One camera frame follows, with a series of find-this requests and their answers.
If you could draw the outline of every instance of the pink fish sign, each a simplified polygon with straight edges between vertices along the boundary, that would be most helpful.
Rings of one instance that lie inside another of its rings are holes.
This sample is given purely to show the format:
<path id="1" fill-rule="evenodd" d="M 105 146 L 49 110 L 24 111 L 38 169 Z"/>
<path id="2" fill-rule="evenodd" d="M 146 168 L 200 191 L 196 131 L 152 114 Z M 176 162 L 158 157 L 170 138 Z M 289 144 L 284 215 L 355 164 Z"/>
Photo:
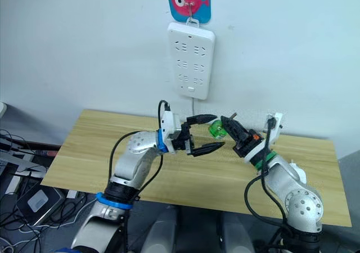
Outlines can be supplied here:
<path id="1" fill-rule="evenodd" d="M 186 22 L 190 14 L 202 24 L 211 18 L 210 0 L 169 0 L 169 4 L 174 19 L 179 22 Z"/>

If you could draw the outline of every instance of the white wall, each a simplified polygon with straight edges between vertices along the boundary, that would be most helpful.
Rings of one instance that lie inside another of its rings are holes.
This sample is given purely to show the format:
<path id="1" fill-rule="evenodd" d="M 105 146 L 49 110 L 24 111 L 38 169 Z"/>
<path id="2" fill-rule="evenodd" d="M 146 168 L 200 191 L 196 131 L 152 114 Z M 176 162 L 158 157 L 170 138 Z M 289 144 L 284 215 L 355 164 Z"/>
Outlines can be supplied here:
<path id="1" fill-rule="evenodd" d="M 156 116 L 158 100 L 190 114 L 167 55 L 167 0 L 0 0 L 1 128 L 62 143 L 82 109 Z M 217 35 L 210 94 L 197 112 L 360 148 L 360 0 L 212 0 Z"/>

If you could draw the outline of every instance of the wooden table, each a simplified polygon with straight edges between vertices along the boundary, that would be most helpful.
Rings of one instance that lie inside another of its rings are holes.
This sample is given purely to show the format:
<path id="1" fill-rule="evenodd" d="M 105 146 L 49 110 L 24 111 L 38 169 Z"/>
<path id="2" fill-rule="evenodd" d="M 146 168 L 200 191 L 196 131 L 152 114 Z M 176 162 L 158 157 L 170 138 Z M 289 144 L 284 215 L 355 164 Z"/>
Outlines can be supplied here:
<path id="1" fill-rule="evenodd" d="M 104 191 L 110 151 L 118 138 L 135 130 L 155 129 L 155 118 L 84 110 L 42 184 L 91 193 Z M 206 125 L 195 125 L 191 132 L 196 147 L 214 141 Z M 205 156 L 187 156 L 184 151 L 166 154 L 161 172 L 141 194 L 141 199 L 249 214 L 244 204 L 244 189 L 255 177 L 255 169 L 232 151 L 234 141 L 229 136 L 224 140 L 226 144 L 221 149 Z M 119 145 L 114 163 L 126 144 L 124 141 Z M 350 227 L 332 142 L 282 135 L 273 149 L 284 159 L 293 159 L 306 171 L 308 183 L 320 191 L 325 207 L 323 223 Z M 159 159 L 155 159 L 148 177 L 158 166 Z M 249 196 L 258 213 L 280 218 L 278 208 L 265 196 L 260 183 L 253 186 Z"/>

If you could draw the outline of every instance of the white power strip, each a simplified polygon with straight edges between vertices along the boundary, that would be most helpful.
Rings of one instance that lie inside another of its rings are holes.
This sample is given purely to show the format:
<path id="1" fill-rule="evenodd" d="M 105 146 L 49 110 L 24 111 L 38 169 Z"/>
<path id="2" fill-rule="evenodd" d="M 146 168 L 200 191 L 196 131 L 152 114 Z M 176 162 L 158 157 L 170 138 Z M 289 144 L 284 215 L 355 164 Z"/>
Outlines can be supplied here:
<path id="1" fill-rule="evenodd" d="M 177 22 L 169 25 L 168 34 L 177 91 L 205 100 L 209 91 L 215 34 Z"/>

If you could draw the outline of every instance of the power strip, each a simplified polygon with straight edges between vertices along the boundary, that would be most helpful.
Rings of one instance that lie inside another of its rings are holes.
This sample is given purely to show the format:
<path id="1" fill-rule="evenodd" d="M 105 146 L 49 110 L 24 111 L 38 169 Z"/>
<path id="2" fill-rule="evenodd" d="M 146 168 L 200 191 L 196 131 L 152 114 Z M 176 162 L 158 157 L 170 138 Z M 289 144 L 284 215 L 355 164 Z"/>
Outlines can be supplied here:
<path id="1" fill-rule="evenodd" d="M 168 27 L 168 35 L 178 93 L 205 100 L 209 91 L 215 34 L 172 22 Z"/>

